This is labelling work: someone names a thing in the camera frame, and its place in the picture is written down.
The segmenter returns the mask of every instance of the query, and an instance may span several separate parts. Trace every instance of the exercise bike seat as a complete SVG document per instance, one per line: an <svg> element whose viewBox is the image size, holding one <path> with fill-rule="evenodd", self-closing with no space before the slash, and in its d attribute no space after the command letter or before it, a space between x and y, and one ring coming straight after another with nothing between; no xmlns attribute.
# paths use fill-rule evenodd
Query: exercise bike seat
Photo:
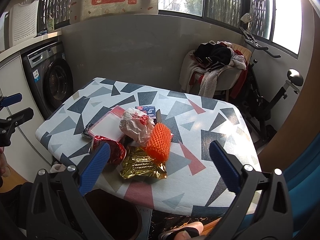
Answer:
<svg viewBox="0 0 320 240"><path fill-rule="evenodd" d="M287 72L287 77L295 86L301 87L303 85L303 77L295 69L289 69Z"/></svg>

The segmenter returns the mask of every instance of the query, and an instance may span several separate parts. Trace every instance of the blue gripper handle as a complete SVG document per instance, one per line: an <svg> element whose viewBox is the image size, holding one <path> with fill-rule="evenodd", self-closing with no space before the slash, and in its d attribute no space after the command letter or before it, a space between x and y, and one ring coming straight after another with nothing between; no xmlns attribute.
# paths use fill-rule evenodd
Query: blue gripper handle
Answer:
<svg viewBox="0 0 320 240"><path fill-rule="evenodd" d="M22 95L20 93L14 94L12 96L5 97L2 100L0 99L0 106L2 107L11 106L15 103L20 102L21 100L22 100Z"/></svg>

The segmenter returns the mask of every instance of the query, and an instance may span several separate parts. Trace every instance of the gold foil wrapper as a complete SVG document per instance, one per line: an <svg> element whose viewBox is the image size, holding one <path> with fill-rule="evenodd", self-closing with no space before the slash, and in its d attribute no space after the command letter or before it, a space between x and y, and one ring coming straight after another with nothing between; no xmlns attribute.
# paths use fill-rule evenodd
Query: gold foil wrapper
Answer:
<svg viewBox="0 0 320 240"><path fill-rule="evenodd" d="M120 175L124 179L133 176L148 176L156 179L167 178L164 163L156 164L153 159L140 147L127 147L127 155L122 162Z"/></svg>

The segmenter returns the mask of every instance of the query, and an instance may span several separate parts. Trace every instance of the person's foot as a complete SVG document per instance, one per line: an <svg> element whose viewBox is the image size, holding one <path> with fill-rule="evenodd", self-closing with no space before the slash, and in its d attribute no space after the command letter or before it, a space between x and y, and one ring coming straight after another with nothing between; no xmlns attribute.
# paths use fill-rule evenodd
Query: person's foot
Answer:
<svg viewBox="0 0 320 240"><path fill-rule="evenodd" d="M203 224L201 222L194 222L176 229L163 232L158 236L158 239L159 240L170 240L170 239L186 240L186 239L191 239L191 237L199 236L202 233L202 231L203 231Z"/></svg>

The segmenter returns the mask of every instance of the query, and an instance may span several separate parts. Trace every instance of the crushed red can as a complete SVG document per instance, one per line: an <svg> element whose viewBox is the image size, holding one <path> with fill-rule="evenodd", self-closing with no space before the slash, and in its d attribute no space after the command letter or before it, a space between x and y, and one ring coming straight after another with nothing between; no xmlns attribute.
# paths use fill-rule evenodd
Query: crushed red can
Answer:
<svg viewBox="0 0 320 240"><path fill-rule="evenodd" d="M119 165L126 155L124 146L114 140L110 140L101 135L96 135L91 143L91 152L93 152L101 142L106 142L110 145L110 158L108 163Z"/></svg>

